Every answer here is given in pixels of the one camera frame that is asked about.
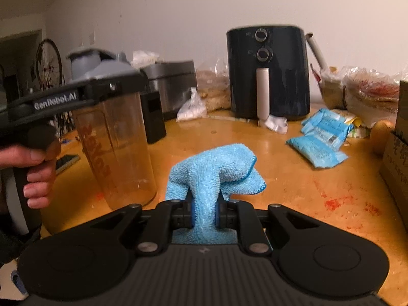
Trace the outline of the person's left hand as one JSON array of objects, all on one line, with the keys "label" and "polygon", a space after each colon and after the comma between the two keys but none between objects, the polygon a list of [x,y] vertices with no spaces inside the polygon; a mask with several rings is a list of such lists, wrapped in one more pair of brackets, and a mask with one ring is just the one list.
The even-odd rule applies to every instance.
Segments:
[{"label": "person's left hand", "polygon": [[28,183],[23,188],[23,195],[31,209],[49,206],[56,178],[56,161],[60,153],[61,144],[57,138],[45,151],[19,144],[1,149],[1,169],[28,168]]}]

